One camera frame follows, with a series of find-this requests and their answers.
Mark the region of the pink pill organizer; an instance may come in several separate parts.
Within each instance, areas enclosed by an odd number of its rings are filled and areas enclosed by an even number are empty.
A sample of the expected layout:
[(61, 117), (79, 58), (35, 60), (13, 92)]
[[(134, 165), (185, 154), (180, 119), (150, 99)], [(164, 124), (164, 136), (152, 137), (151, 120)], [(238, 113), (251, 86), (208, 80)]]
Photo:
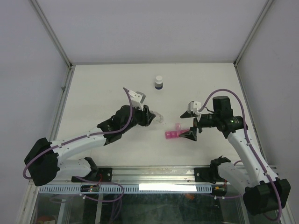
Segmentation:
[(165, 138), (166, 139), (176, 139), (176, 138), (179, 138), (179, 136), (181, 134), (188, 132), (189, 130), (190, 130), (190, 128), (182, 128), (180, 123), (176, 123), (174, 130), (165, 132)]

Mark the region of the clear pill bottle orange cap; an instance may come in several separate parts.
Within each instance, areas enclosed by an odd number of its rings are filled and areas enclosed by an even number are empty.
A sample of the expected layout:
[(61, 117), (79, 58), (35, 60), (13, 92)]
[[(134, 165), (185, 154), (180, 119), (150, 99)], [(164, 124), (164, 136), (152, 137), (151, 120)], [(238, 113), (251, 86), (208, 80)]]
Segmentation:
[(157, 112), (154, 112), (154, 115), (155, 115), (155, 118), (152, 120), (152, 123), (162, 124), (164, 122), (163, 115), (161, 115), (161, 114), (159, 114)]

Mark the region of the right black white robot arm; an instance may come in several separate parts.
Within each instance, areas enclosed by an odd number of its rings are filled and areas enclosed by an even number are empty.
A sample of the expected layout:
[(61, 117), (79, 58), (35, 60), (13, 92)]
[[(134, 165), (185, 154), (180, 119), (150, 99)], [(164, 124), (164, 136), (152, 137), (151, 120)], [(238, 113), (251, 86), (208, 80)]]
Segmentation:
[(214, 97), (213, 111), (208, 114), (202, 114), (200, 102), (192, 101), (181, 118), (193, 118), (193, 126), (180, 137), (197, 141), (203, 128), (217, 128), (233, 146), (247, 171), (242, 173), (230, 159), (221, 156), (211, 160), (208, 170), (200, 173), (201, 179), (210, 183), (228, 181), (239, 192), (251, 215), (281, 211), (286, 206), (291, 190), (289, 182), (280, 179), (254, 149), (248, 126), (242, 116), (234, 116), (229, 97)]

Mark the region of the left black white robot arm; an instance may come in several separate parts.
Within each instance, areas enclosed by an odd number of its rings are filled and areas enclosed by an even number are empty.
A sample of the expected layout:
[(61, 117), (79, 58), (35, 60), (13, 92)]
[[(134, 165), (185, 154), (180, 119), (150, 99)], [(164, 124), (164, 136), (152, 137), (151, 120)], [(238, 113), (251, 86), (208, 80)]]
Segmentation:
[(80, 178), (95, 182), (99, 179), (99, 170), (93, 159), (84, 157), (74, 160), (72, 156), (120, 140), (131, 128), (149, 126), (155, 118), (155, 113), (147, 105), (142, 110), (124, 105), (111, 118), (82, 136), (59, 141), (41, 138), (24, 160), (25, 171), (30, 174), (28, 178), (36, 186), (68, 177), (73, 182), (79, 182)]

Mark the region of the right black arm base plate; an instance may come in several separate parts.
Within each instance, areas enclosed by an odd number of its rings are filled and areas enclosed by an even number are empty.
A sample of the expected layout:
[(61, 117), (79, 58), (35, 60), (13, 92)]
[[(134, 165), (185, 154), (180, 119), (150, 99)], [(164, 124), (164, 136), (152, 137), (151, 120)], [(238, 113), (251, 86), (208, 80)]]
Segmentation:
[(194, 168), (194, 178), (195, 182), (209, 182), (212, 184), (223, 181), (223, 179), (219, 177), (216, 172), (210, 167)]

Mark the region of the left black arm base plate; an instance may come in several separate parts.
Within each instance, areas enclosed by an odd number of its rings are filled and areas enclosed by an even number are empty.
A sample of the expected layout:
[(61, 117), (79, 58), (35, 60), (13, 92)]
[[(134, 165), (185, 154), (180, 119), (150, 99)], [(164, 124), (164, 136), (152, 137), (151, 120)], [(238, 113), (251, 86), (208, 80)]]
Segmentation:
[(73, 176), (71, 178), (71, 182), (111, 182), (112, 180), (112, 168), (100, 167), (96, 169), (92, 169), (86, 176), (77, 177)]

